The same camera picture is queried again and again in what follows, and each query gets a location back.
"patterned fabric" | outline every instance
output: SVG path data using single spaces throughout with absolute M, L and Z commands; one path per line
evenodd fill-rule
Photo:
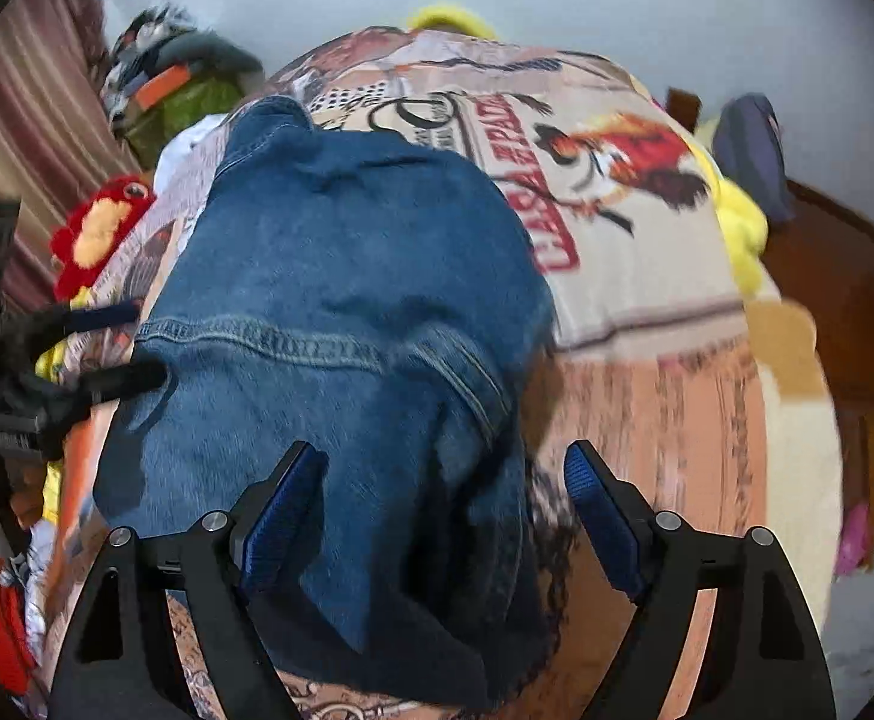
M 328 461 L 301 460 L 244 543 L 272 663 L 489 709 L 549 649 L 516 416 L 552 316 L 473 163 L 261 100 L 136 333 L 170 389 L 120 404 L 94 500 L 138 536 L 179 532 L 306 437 Z
M 264 94 L 295 97 L 323 129 L 397 132 L 484 170 L 533 242 L 560 348 L 653 358 L 744 332 L 713 164 L 603 57 L 370 28 Z
M 102 23 L 100 0 L 11 0 L 0 14 L 0 196 L 22 200 L 5 290 L 20 309 L 53 299 L 47 245 L 67 212 L 137 171 L 95 90 Z

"blue denim fabric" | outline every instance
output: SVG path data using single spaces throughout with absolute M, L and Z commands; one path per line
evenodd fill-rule
M 97 505 L 141 536 L 181 531 L 311 442 L 320 493 L 250 605 L 274 664 L 490 707 L 549 646 L 517 399 L 551 314 L 477 167 L 262 100 L 137 334 L 171 375 L 121 404 Z

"clothing pile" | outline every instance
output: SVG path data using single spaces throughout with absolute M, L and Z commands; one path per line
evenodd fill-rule
M 261 73 L 253 55 L 196 28 L 170 4 L 140 13 L 117 38 L 101 100 L 113 132 L 126 138 L 143 167 L 166 143 L 208 114 L 228 113 L 246 79 Z
M 134 186 L 117 183 L 125 189 Z M 40 663 L 42 618 L 31 600 L 40 593 L 54 538 L 51 522 L 38 521 L 41 504 L 45 512 L 52 505 L 49 496 L 40 499 L 46 464 L 62 460 L 65 437 L 74 424 L 90 417 L 92 406 L 133 397 L 123 388 L 130 379 L 119 370 L 105 371 L 107 383 L 98 380 L 101 386 L 92 379 L 78 386 L 46 381 L 43 377 L 52 378 L 53 372 L 43 361 L 54 355 L 45 350 L 73 333 L 134 322 L 139 309 L 127 303 L 100 311 L 71 311 L 61 304 L 20 316 L 6 308 L 1 284 L 19 212 L 18 201 L 0 199 L 0 686 L 36 716 L 42 694 L 31 675 Z M 109 246 L 99 235 L 86 230 L 82 235 L 88 240 L 78 241 L 75 248 L 83 252 Z M 160 364 L 154 365 L 160 373 Z M 162 374 L 157 378 L 162 381 Z M 50 474 L 46 476 L 49 484 Z
M 330 461 L 250 600 L 273 663 L 488 709 L 549 653 L 517 402 L 552 322 L 478 167 L 262 100 L 137 332 L 169 377 L 118 408 L 97 505 L 185 530 L 311 442 Z

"yellow fabric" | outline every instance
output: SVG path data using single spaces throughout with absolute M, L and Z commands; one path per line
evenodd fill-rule
M 90 290 L 80 287 L 80 292 L 70 301 L 70 308 L 85 308 L 90 303 Z M 48 349 L 37 360 L 34 372 L 41 379 L 56 381 L 56 375 L 64 367 L 64 351 L 66 341 L 61 341 L 54 348 Z M 56 525 L 56 513 L 61 499 L 61 464 L 51 463 L 47 466 L 47 481 L 43 483 L 43 518 Z
M 407 20 L 410 29 L 441 29 L 448 26 L 457 32 L 484 40 L 496 40 L 491 25 L 459 5 L 446 2 L 428 5 Z
M 786 397 L 769 365 L 758 359 L 757 370 L 767 422 L 767 525 L 785 546 L 820 631 L 840 538 L 842 460 L 834 403 L 827 395 Z
M 781 399 L 827 398 L 810 311 L 791 300 L 748 300 L 744 312 L 754 359 L 770 368 Z
M 700 143 L 685 137 L 714 196 L 717 223 L 731 261 L 734 282 L 745 298 L 757 295 L 764 282 L 761 254 L 767 245 L 767 217 L 741 187 L 724 178 Z

